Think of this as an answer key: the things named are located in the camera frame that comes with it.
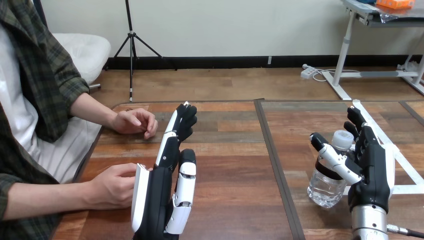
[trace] white wall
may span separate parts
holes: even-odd
[[[340,0],[129,2],[134,31],[166,57],[338,55],[349,20]],[[53,33],[103,36],[112,45],[111,57],[129,31],[124,0],[42,0],[42,5]],[[371,29],[356,21],[349,54],[407,54],[422,31]],[[119,56],[129,56],[129,48],[127,43]],[[136,48],[139,56],[155,56],[140,42]]]

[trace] orange box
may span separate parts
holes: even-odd
[[[377,0],[376,4],[391,9],[410,9],[414,6],[415,0]]]

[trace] tripod leg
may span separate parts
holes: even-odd
[[[129,41],[129,101],[133,101],[133,38]]]
[[[137,53],[136,53],[136,45],[134,43],[134,37],[131,37],[131,41],[132,41],[132,54],[134,57],[134,68],[132,72],[134,72],[137,69]]]
[[[163,56],[161,56],[157,51],[155,51],[153,48],[151,48],[147,43],[145,43],[145,41],[143,41],[141,38],[139,38],[139,36],[135,35],[135,37],[141,42],[143,43],[146,47],[148,47],[148,49],[150,49],[152,52],[154,52],[154,54],[156,54],[159,58],[163,59],[165,62],[169,63],[173,69],[176,71],[177,67],[174,65],[173,62],[168,61],[166,58],[164,58]]]
[[[130,39],[130,35],[128,35],[125,38],[125,41],[122,43],[122,45],[120,46],[119,50],[116,52],[114,58],[116,58],[118,56],[118,54],[121,52],[122,48],[125,46],[125,44],[127,43],[128,39]]]

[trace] plaid shirt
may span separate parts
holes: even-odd
[[[89,92],[88,85],[31,0],[0,0],[0,24],[17,55],[23,95],[38,113],[35,132],[41,140],[54,142],[66,131],[71,105]],[[14,183],[58,184],[14,138],[0,103],[0,220]],[[59,219],[53,214],[0,221],[0,239],[48,239]]]

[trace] desk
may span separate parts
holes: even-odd
[[[163,132],[179,104],[115,107],[116,112],[144,108],[154,113],[159,123],[157,135],[146,142],[142,135],[104,130],[80,181],[93,179],[111,165],[132,162],[153,166]],[[180,239],[293,239],[254,102],[191,104],[198,109],[198,122],[181,149],[194,149],[197,180],[193,209]],[[130,216],[131,208],[69,214],[53,239],[130,240]]]
[[[424,102],[363,102],[374,120],[424,176]],[[348,101],[192,102],[198,108],[193,135],[181,146],[197,155],[193,209],[181,240],[349,240],[351,216],[344,196],[334,208],[314,204],[306,188],[316,151],[312,132],[326,138],[347,120]],[[162,132],[179,103],[132,103],[121,111],[145,108],[156,115],[158,135],[118,135],[103,130],[79,181],[122,163],[152,166]],[[414,181],[396,164],[397,186]],[[388,221],[424,231],[424,195],[395,194]],[[54,240],[130,240],[131,209],[66,214]],[[390,234],[391,240],[409,239]]]
[[[383,78],[383,77],[400,77],[408,84],[415,88],[419,93],[424,95],[424,86],[420,81],[424,74],[424,55],[421,59],[418,70],[415,72],[408,71],[365,71],[365,72],[342,72],[345,64],[346,55],[348,54],[351,42],[352,27],[355,20],[370,28],[411,28],[424,27],[424,18],[420,19],[403,19],[396,21],[381,22],[380,13],[377,8],[358,2],[356,0],[341,0],[346,7],[346,11],[350,14],[349,23],[347,25],[346,35],[341,45],[340,56],[338,57],[337,67],[332,76],[329,72],[324,71],[322,75],[328,84],[334,89],[342,100],[351,100],[351,97],[340,86],[340,78]]]

